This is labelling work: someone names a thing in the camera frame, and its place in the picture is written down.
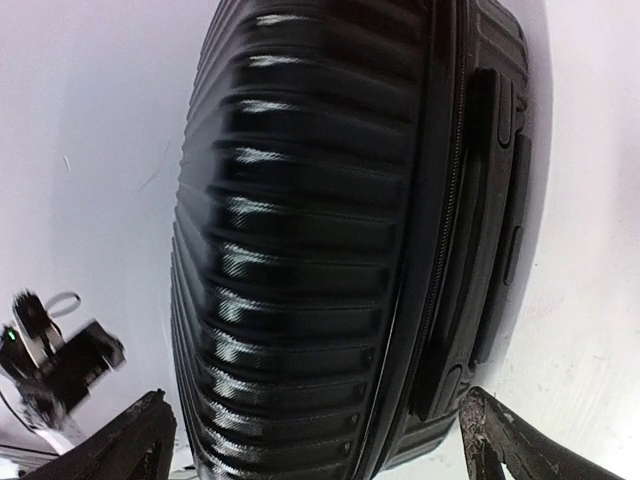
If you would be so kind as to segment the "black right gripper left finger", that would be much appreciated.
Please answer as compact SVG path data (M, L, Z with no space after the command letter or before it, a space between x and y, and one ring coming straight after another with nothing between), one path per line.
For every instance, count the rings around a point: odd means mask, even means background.
M26 480L169 478L176 418L162 390L149 391L96 434Z

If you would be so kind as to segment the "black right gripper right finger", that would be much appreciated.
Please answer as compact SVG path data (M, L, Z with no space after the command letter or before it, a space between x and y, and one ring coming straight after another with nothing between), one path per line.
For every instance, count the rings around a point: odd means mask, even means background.
M614 480L613 472L547 437L479 386L459 406L468 478Z

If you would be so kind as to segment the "black ribbed hard-shell suitcase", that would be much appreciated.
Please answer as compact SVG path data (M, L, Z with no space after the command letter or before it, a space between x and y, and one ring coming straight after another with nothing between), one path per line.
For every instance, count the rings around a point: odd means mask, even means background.
M522 240L529 62L498 1L222 1L171 254L203 479L370 479L435 450Z

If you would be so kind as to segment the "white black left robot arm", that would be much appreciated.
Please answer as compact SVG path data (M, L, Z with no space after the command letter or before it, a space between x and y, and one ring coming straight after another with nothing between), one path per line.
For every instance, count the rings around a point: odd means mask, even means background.
M125 363L120 340L95 318L65 336L57 321L81 297L63 291L42 301L23 289L12 300L12 320L1 326L1 403L27 432L62 455L85 439L72 413L106 374Z

